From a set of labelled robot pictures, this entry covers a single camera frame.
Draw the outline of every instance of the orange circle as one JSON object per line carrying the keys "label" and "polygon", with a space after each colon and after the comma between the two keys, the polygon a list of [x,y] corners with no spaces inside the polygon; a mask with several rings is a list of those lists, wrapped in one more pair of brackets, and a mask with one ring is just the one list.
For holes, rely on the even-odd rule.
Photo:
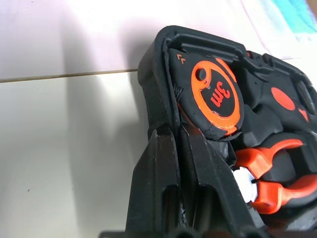
{"label": "orange circle", "polygon": [[274,99],[284,108],[293,111],[295,110],[295,104],[290,97],[288,97],[283,91],[278,88],[271,88]]}
{"label": "orange circle", "polygon": [[[201,68],[204,68],[206,70],[207,76],[204,80],[199,81],[196,78],[195,72],[196,72],[196,70],[201,69]],[[213,112],[208,107],[208,105],[206,104],[206,102],[204,101],[204,99],[202,97],[201,91],[210,86],[211,70],[215,70],[218,73],[220,73],[221,76],[224,77],[225,80],[229,83],[229,86],[233,92],[235,105],[234,105],[233,113],[228,117],[221,117],[218,113]],[[220,128],[220,129],[227,130],[228,132],[226,135],[232,134],[233,132],[235,132],[237,130],[235,125],[240,120],[240,106],[239,106],[239,99],[238,99],[237,92],[236,92],[231,80],[227,76],[227,74],[218,65],[216,65],[210,61],[203,60],[203,61],[198,62],[194,66],[193,71],[192,71],[191,83],[192,83],[192,91],[193,91],[194,99],[195,99],[200,111],[204,114],[204,116],[208,119],[208,121],[210,121],[213,125],[215,125],[216,127]]]}

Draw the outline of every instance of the red dot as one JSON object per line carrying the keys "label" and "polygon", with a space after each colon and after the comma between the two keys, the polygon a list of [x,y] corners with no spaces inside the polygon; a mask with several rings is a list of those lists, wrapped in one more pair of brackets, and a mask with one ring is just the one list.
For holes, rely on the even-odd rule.
{"label": "red dot", "polygon": [[274,99],[284,108],[288,110],[295,110],[295,104],[283,91],[278,88],[271,88]]}

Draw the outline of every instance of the tape measure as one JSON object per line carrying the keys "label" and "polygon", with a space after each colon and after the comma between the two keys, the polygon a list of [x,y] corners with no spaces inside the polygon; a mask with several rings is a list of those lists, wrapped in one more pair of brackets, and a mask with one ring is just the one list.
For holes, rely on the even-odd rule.
{"label": "tape measure", "polygon": [[178,107],[189,123],[208,139],[235,133],[244,118],[243,98],[236,78],[221,59],[169,49],[169,72]]}

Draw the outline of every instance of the pliers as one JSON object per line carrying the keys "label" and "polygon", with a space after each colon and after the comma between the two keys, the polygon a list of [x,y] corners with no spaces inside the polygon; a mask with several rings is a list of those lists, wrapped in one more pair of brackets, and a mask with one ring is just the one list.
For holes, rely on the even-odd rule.
{"label": "pliers", "polygon": [[259,213],[272,214],[282,206],[301,206],[317,198],[316,174],[302,176],[288,187],[283,187],[278,182],[261,180],[261,177],[272,168],[274,155],[278,151],[301,146],[303,142],[294,134],[284,132],[271,135],[260,147],[235,152],[237,156],[235,166],[241,167],[234,171],[236,181],[245,201],[251,201],[251,205]]}

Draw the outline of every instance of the orange pliers handle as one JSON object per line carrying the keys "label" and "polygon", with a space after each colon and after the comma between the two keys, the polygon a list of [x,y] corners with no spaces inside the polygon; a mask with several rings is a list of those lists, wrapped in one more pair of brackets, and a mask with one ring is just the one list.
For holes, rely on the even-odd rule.
{"label": "orange pliers handle", "polygon": [[[281,149],[301,147],[303,142],[292,133],[279,133],[270,136],[261,147],[247,148],[236,152],[236,166],[247,168],[255,179],[259,179],[273,166],[274,155]],[[259,213],[271,214],[289,201],[301,199],[303,204],[317,197],[317,175],[301,177],[290,187],[284,188],[277,182],[258,181],[258,197],[252,203]]]}

